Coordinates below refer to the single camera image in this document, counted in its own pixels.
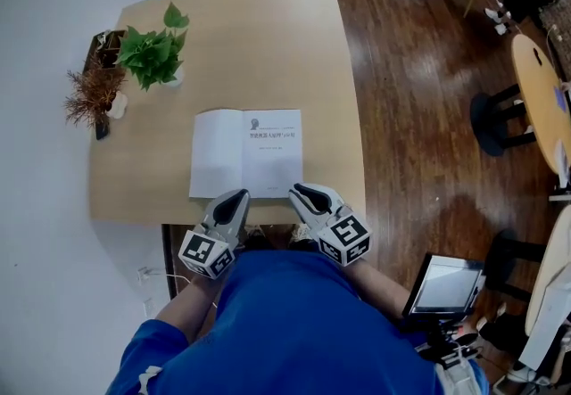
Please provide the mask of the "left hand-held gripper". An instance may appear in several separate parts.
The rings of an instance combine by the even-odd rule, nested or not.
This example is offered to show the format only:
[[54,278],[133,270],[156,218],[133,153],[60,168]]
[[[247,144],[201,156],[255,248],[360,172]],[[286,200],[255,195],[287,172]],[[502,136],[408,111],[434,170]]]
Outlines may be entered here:
[[178,257],[194,273],[219,278],[236,260],[250,209],[251,195],[236,189],[220,195],[206,207],[202,224],[185,234]]

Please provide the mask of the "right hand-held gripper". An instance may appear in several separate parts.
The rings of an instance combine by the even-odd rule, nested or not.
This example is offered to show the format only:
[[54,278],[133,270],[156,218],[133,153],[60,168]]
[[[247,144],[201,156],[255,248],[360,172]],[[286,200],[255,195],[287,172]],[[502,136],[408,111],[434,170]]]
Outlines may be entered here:
[[[336,264],[347,267],[369,251],[371,231],[367,223],[344,205],[344,199],[336,190],[324,185],[296,183],[288,197],[319,251]],[[321,225],[324,213],[331,215]]]

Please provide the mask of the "yellow and grey book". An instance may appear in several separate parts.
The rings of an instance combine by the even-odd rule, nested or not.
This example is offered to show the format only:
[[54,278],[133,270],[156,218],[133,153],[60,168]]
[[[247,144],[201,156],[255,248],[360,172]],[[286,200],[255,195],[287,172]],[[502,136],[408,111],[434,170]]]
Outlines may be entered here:
[[246,189],[254,199],[282,199],[302,179],[299,110],[224,109],[195,116],[191,198]]

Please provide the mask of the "person's right forearm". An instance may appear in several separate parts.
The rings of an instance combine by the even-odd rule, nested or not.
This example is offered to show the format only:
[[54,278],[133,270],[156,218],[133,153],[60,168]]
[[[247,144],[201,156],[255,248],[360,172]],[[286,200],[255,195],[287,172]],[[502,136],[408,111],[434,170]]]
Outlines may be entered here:
[[364,259],[342,267],[360,297],[394,322],[402,320],[402,312],[410,291],[374,268]]

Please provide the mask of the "person's left forearm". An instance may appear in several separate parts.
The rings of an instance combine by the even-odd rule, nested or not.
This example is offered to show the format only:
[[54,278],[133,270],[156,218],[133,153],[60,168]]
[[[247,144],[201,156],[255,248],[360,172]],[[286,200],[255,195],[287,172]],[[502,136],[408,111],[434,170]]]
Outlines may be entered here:
[[156,319],[174,326],[185,335],[189,344],[194,343],[224,280],[224,276],[217,279],[194,276],[190,283],[159,312]]

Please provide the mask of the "person's shoe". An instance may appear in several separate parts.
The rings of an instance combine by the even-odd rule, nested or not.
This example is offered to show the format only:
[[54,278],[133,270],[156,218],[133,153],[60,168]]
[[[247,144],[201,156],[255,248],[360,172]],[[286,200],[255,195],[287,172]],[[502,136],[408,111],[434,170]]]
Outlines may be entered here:
[[255,250],[265,244],[266,236],[261,226],[246,226],[244,231],[244,247],[247,250]]
[[312,240],[309,227],[306,224],[295,225],[292,229],[289,246],[306,243]]

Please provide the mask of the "person's right shoe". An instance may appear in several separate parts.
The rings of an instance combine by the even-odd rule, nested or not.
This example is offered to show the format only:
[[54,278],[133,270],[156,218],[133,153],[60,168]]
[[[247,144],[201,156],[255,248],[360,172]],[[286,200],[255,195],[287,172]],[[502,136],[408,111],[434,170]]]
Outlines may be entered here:
[[289,246],[306,243],[312,240],[309,227],[306,224],[295,225],[292,229]]

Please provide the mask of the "person's blue shirt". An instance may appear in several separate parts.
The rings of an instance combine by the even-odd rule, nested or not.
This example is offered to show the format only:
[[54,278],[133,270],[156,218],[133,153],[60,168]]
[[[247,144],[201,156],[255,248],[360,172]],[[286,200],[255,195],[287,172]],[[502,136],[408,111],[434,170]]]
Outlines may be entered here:
[[106,395],[443,395],[418,343],[326,257],[248,251],[196,341],[143,322]]

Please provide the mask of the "brown dried potted plant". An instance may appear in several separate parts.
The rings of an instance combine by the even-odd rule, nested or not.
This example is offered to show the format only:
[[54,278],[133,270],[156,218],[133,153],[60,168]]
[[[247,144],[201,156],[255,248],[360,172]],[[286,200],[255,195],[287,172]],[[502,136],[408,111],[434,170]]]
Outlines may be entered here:
[[109,127],[107,111],[111,109],[125,75],[124,69],[105,69],[100,62],[85,73],[68,70],[66,76],[72,92],[63,104],[66,122],[75,126],[85,122],[91,128]]

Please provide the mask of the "green potted plant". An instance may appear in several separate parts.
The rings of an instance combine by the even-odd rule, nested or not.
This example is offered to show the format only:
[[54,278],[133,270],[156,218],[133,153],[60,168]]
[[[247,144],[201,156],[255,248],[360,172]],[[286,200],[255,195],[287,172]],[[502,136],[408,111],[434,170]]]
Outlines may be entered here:
[[128,70],[146,92],[155,84],[178,86],[183,79],[180,54],[186,42],[189,17],[172,3],[163,15],[164,29],[140,33],[128,26],[120,40],[116,64]]

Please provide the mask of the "light wooden table white legs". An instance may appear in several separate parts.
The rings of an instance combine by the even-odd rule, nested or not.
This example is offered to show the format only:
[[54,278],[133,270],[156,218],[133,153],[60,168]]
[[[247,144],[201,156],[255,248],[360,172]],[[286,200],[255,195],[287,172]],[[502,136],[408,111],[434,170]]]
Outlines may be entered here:
[[303,178],[366,210],[351,57],[337,0],[146,0],[123,9],[120,27],[162,27],[174,4],[189,18],[177,88],[122,86],[126,114],[90,147],[93,219],[192,225],[205,201],[188,195],[197,113],[220,108],[296,109]]

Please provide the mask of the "white fabric pouch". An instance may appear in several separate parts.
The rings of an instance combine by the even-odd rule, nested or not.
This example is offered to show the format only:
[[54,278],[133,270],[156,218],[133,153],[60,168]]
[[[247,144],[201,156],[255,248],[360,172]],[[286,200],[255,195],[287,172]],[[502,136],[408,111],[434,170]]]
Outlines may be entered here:
[[475,372],[465,359],[449,368],[440,364],[434,367],[443,395],[482,395]]

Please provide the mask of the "oval wooden table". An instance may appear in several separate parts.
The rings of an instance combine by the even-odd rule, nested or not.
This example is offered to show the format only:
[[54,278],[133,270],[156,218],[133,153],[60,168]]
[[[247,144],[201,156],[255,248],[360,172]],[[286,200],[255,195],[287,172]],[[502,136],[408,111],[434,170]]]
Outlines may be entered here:
[[530,37],[512,38],[511,57],[536,142],[551,170],[557,172],[557,143],[562,143],[571,161],[571,106],[550,58]]

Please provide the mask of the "black monitor mount rig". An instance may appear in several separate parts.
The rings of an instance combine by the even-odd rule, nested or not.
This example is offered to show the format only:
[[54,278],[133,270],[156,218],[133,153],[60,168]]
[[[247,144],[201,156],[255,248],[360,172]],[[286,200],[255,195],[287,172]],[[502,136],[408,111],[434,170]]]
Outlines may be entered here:
[[478,350],[473,346],[477,334],[458,334],[460,322],[437,319],[426,325],[426,341],[415,348],[423,359],[447,370],[478,356]]

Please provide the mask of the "black table pedestal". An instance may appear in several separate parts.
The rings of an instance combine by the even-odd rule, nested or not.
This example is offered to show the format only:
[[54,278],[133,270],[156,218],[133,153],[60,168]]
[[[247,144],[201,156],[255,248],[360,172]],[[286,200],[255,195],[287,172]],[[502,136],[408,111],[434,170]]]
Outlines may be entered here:
[[502,156],[506,150],[534,143],[533,131],[510,136],[508,123],[527,114],[523,103],[516,103],[520,96],[518,84],[507,87],[495,95],[479,93],[470,103],[470,123],[481,150],[492,157]]
[[519,259],[541,263],[546,246],[516,239],[512,229],[504,229],[492,239],[484,263],[485,287],[490,291],[507,294],[516,300],[529,302],[532,294],[508,283]]

